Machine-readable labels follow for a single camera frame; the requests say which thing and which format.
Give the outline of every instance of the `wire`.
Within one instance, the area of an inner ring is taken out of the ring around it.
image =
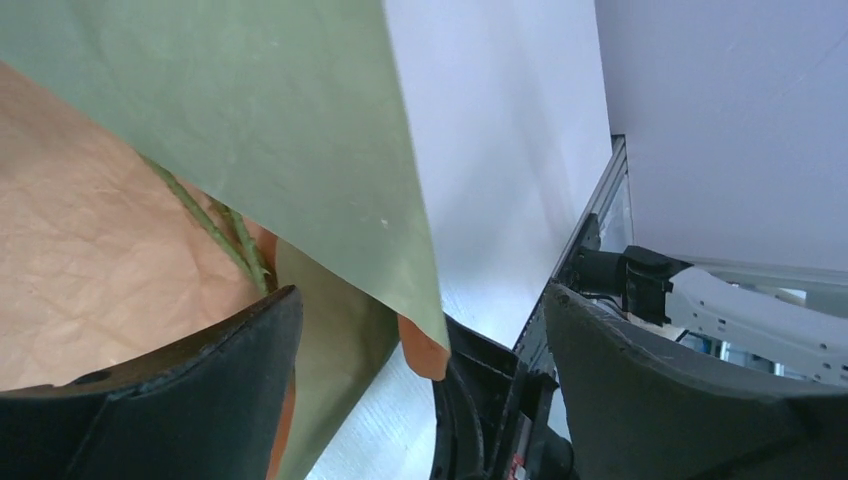
[[[197,203],[197,200],[188,193],[188,190],[177,181],[174,174],[162,168],[161,165],[154,162],[153,160],[141,155],[141,158],[150,165],[150,168],[159,175],[159,178],[165,182],[165,185],[168,186],[168,189],[182,202],[183,206],[189,211],[192,217],[194,217],[195,221],[206,230],[206,233],[212,237],[212,240],[221,247],[224,252],[229,255],[229,257],[247,276],[248,278],[253,278],[253,273],[250,270],[250,265],[248,265],[247,260],[242,256],[241,252],[238,251],[236,246],[230,239],[224,235],[224,232],[215,225],[215,222],[209,217],[209,214],[206,213],[205,210]]]
[[[621,318],[627,320],[627,312],[622,310],[622,308],[618,305],[618,302],[616,301],[616,299],[614,297],[612,297],[611,295],[600,295],[600,294],[590,293],[590,294],[585,294],[583,296],[586,297],[589,300],[596,300],[596,301],[608,306],[616,314],[618,314]]]
[[[682,332],[680,332],[680,335],[678,335],[674,341],[680,343],[681,340],[686,338],[686,335],[689,335],[689,330],[683,330]]]

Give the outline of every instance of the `white wall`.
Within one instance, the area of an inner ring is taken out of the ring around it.
[[[848,2],[596,6],[637,243],[848,271]]]
[[[445,311],[511,343],[612,145],[593,0],[385,0]]]

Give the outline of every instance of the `black cable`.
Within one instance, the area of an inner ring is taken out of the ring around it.
[[[677,342],[677,343],[680,343],[681,340],[686,338],[686,335],[689,335],[689,330],[683,330],[680,333],[680,335],[678,335],[677,338],[674,341]]]
[[[535,480],[572,480],[577,479],[574,471],[574,446],[571,442],[556,433],[550,426],[546,427],[541,438],[544,443],[542,460],[539,464]]]
[[[603,304],[605,304],[608,307],[615,310],[615,313],[617,313],[621,318],[627,320],[627,312],[625,312],[618,305],[618,301],[615,299],[615,297],[613,297],[611,295],[601,295],[601,294],[594,294],[594,293],[583,294],[583,297],[585,297],[589,300],[599,300],[599,301],[601,301]]]

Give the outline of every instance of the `green paper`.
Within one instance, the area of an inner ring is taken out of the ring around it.
[[[380,0],[6,1],[0,53],[448,347]]]
[[[397,316],[283,241],[277,274],[303,298],[294,417],[276,477],[297,480],[309,474],[397,346]]]

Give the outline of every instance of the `black clamp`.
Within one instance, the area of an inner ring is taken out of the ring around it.
[[[671,278],[691,266],[634,245],[624,253],[580,247],[568,269],[568,286],[587,295],[621,297],[622,310],[663,326],[671,322],[665,314]]]

